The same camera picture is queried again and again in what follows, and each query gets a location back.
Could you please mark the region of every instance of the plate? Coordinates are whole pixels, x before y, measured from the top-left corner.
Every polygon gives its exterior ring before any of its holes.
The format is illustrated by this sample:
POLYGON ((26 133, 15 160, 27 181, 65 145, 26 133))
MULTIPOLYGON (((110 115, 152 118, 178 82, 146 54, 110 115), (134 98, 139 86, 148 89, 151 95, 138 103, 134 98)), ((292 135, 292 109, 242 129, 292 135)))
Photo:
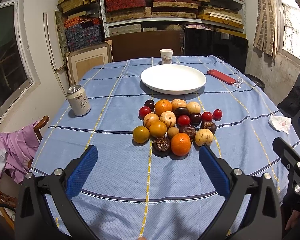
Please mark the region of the plate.
POLYGON ((202 88, 207 78, 192 67, 163 64, 144 70, 141 73, 141 80, 154 91, 168 95, 184 95, 202 88))

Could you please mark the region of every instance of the can lid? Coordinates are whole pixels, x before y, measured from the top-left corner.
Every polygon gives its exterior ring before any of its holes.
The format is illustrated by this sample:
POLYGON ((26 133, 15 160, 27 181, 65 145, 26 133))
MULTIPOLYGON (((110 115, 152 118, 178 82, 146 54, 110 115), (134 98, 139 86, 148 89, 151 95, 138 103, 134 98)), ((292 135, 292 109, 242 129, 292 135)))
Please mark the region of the can lid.
POLYGON ((82 87, 82 86, 81 86, 80 84, 74 85, 74 86, 72 86, 72 87, 69 87, 68 90, 67 90, 67 94, 68 94, 68 95, 71 95, 71 94, 77 92, 81 87, 82 87))

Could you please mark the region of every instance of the black cable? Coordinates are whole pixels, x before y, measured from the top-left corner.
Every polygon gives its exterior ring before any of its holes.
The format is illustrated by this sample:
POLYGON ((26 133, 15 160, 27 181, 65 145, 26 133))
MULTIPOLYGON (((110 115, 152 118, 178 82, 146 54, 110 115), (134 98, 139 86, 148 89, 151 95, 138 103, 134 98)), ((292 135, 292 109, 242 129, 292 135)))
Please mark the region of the black cable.
POLYGON ((15 208, 13 208, 13 207, 11 207, 11 206, 9 206, 9 205, 7 205, 7 204, 1 204, 1 203, 0 203, 0 207, 8 208, 8 209, 12 210, 13 212, 16 212, 16 209, 15 209, 15 208))

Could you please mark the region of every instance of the napkin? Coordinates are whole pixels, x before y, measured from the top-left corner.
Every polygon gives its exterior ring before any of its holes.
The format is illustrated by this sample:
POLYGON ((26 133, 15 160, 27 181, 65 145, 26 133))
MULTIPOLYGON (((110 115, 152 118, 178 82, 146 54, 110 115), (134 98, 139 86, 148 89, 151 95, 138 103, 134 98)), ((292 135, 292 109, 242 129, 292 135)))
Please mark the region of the napkin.
POLYGON ((271 124, 277 131, 284 131, 286 134, 289 134, 291 118, 272 114, 269 119, 269 124, 271 124))

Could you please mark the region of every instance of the red cherry tomato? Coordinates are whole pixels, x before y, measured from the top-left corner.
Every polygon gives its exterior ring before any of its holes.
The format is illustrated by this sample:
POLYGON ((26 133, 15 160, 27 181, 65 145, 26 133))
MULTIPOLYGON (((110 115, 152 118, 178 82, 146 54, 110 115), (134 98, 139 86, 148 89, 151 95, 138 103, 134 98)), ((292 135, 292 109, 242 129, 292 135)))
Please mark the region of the red cherry tomato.
POLYGON ((215 120, 219 120, 219 119, 221 119, 221 117, 222 117, 222 112, 221 112, 221 110, 220 110, 220 109, 214 110, 214 112, 213 112, 213 118, 214 118, 215 120))
POLYGON ((151 113, 151 108, 149 106, 143 106, 139 110, 139 115, 144 118, 147 114, 151 113))
POLYGON ((212 121, 213 115, 210 112, 204 112, 202 114, 202 121, 212 121))
POLYGON ((190 117, 187 115, 180 115, 178 117, 177 123, 179 126, 189 125, 190 124, 190 117))

